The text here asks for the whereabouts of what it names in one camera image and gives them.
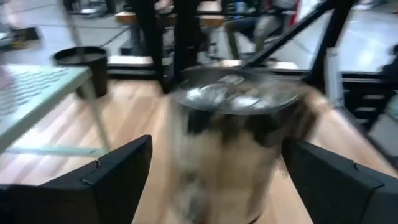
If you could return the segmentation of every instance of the person's leg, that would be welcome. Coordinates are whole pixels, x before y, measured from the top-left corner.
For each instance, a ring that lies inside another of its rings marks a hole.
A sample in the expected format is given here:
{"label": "person's leg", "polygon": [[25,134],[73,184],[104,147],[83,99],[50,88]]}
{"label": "person's leg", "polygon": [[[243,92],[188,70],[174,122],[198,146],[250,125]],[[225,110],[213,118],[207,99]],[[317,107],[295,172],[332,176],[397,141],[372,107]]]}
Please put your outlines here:
{"label": "person's leg", "polygon": [[236,42],[235,32],[241,32],[251,26],[256,25],[257,18],[247,17],[243,19],[235,19],[224,23],[226,35],[228,38],[229,48],[231,49],[232,58],[239,59],[238,44]]}
{"label": "person's leg", "polygon": [[254,43],[256,45],[256,53],[264,48],[264,42],[269,37],[269,34],[278,29],[282,24],[276,16],[265,15],[261,16],[254,29]]}

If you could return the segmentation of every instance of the trash can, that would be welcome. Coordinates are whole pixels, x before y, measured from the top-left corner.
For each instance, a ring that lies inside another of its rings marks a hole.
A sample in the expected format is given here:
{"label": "trash can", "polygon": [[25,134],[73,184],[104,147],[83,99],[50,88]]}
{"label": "trash can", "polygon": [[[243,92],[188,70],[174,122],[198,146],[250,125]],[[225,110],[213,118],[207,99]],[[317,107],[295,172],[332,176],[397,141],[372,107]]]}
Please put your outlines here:
{"label": "trash can", "polygon": [[181,223],[251,223],[264,209],[293,83],[233,68],[190,68],[169,105],[170,208]]}
{"label": "trash can", "polygon": [[[97,98],[104,96],[108,92],[108,54],[106,50],[99,47],[82,47],[85,61],[82,62],[78,55],[77,47],[61,50],[54,54],[53,61],[56,65],[62,66],[88,66],[91,69],[91,81]],[[84,99],[85,96],[81,88],[76,90],[76,94]]]}

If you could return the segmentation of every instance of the gray floor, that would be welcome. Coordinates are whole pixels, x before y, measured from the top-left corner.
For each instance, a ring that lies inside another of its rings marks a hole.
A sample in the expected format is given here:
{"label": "gray floor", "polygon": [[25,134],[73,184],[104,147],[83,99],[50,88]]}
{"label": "gray floor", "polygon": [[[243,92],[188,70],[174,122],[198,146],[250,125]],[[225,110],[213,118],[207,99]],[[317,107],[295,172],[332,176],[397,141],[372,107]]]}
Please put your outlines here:
{"label": "gray floor", "polygon": [[[62,13],[56,5],[57,0],[18,0],[11,1],[7,6],[0,8],[2,21],[9,21],[17,26],[37,26],[42,34],[40,44],[28,49],[15,50],[6,53],[6,63],[29,63],[36,65],[51,64],[51,55],[58,50],[73,46]],[[304,5],[302,12],[311,10]],[[294,62],[299,68],[306,69],[311,65],[316,53],[318,42],[322,36],[330,15],[324,15],[307,30],[299,34],[294,40],[275,53],[281,61]],[[101,19],[85,19],[75,16],[79,27],[83,45],[103,45],[115,35],[123,31],[113,17]],[[223,30],[216,33],[220,56],[229,57],[228,46]],[[114,39],[105,47],[110,54],[118,54],[118,47],[128,39],[125,32]],[[390,47],[398,43],[398,16],[375,11],[353,11],[346,30],[341,37],[340,45],[340,69],[355,71],[376,71],[386,63],[391,56],[388,54]],[[252,51],[250,44],[244,37],[239,37],[242,52]],[[398,140],[395,138],[398,128],[391,127],[390,120],[383,120],[374,133],[382,142],[392,148],[392,153],[398,156]]]}

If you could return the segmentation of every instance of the wooden tabletop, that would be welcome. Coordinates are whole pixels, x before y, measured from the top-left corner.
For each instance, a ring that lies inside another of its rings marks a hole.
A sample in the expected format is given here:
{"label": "wooden tabletop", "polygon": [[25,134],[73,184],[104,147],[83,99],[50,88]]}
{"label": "wooden tabletop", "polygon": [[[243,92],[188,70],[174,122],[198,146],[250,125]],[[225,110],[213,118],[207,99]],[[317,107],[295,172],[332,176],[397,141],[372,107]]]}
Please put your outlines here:
{"label": "wooden tabletop", "polygon": [[[198,6],[198,11],[221,12],[221,6],[216,1],[203,1]],[[120,12],[116,15],[116,20],[120,24],[138,24],[138,19],[133,12]],[[219,27],[224,22],[224,16],[200,16],[201,21],[208,27]],[[175,24],[175,16],[171,15],[168,20],[170,26]]]}
{"label": "wooden tabletop", "polygon": [[[109,93],[99,99],[104,125],[112,148],[116,149],[143,134],[151,134],[154,148],[148,180],[134,217],[134,223],[176,224],[167,211],[165,186],[168,183],[169,153],[165,148],[165,111],[169,96],[161,96],[156,82],[110,81]],[[398,177],[352,125],[328,105],[316,91],[306,98],[308,107],[319,115],[311,143],[345,156],[355,162]],[[15,145],[98,147],[95,124],[89,106],[70,95]],[[2,154],[0,183],[39,185],[91,162],[90,157]],[[277,169],[272,178],[266,209],[258,221],[270,223],[312,223],[289,175]]]}

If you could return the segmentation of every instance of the jeans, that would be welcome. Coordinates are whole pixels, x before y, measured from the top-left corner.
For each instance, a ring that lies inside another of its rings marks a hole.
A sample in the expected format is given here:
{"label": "jeans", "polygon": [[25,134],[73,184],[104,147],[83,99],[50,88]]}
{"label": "jeans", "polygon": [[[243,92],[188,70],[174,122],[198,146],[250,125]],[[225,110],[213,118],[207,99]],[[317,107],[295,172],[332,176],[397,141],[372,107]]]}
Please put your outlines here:
{"label": "jeans", "polygon": [[269,35],[278,29],[282,23],[277,16],[263,15],[260,17],[245,17],[225,22],[225,30],[228,36],[232,58],[239,59],[239,50],[236,43],[235,32],[245,35],[256,45],[256,53],[264,48],[264,42]]}

